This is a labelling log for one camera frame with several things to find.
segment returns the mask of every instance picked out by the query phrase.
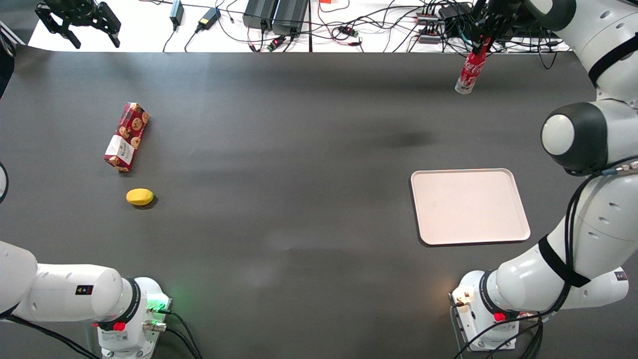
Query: cookie box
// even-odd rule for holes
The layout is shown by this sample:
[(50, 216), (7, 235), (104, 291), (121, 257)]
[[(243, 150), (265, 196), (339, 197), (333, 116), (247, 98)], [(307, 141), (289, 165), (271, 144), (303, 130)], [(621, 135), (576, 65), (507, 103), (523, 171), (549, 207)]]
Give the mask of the cookie box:
[(120, 172), (130, 171), (149, 117), (148, 112), (139, 103), (127, 102), (117, 130), (104, 153), (104, 161)]

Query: dark gray mat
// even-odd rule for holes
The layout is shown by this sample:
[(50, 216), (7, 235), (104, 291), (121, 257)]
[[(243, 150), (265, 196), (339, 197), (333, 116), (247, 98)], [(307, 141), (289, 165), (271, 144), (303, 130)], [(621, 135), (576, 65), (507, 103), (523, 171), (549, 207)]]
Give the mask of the dark gray mat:
[[(535, 56), (490, 57), (471, 96), (454, 92), (462, 63), (22, 48), (0, 102), (11, 179), (2, 240), (43, 263), (155, 278), (207, 359), (451, 358), (447, 291), (558, 223), (579, 180), (543, 152), (540, 127), (553, 109), (594, 98), (568, 54), (551, 71)], [(134, 171), (119, 175), (102, 155), (126, 101), (152, 122)], [(532, 238), (423, 247), (410, 174), (474, 167), (514, 173)], [(136, 187), (157, 205), (133, 209), (124, 195)], [(562, 312), (539, 358), (634, 357), (636, 302), (632, 289)], [(80, 324), (51, 327), (84, 342)], [(2, 358), (76, 357), (13, 325), (0, 325), (0, 342)], [(186, 352), (166, 335), (156, 357)]]

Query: white tray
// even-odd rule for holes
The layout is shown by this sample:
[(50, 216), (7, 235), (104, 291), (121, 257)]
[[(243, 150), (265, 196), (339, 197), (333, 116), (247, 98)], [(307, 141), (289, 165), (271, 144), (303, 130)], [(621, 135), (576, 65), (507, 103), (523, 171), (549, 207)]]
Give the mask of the white tray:
[(412, 194), (428, 245), (524, 241), (530, 225), (506, 169), (417, 171)]

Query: red bottle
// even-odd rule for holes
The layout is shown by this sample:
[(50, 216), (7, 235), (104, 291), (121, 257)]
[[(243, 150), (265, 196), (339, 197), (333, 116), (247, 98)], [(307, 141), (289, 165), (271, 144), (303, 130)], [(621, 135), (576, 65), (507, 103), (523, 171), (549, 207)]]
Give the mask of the red bottle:
[(478, 55), (471, 52), (470, 55), (468, 55), (468, 58), (465, 59), (465, 65), (463, 65), (461, 76), (456, 82), (456, 86), (454, 86), (456, 92), (462, 95), (469, 95), (472, 92), (474, 84), (476, 84), (477, 78), (479, 77), (481, 70), (483, 70), (483, 65), (485, 65), (489, 42), (489, 39), (485, 41)]

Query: lemon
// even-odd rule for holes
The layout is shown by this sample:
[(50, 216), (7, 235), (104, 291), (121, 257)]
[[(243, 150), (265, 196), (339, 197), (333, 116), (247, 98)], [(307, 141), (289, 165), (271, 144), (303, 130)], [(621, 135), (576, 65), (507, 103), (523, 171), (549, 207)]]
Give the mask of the lemon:
[(146, 188), (136, 188), (128, 191), (126, 201), (135, 206), (145, 206), (153, 200), (153, 192)]

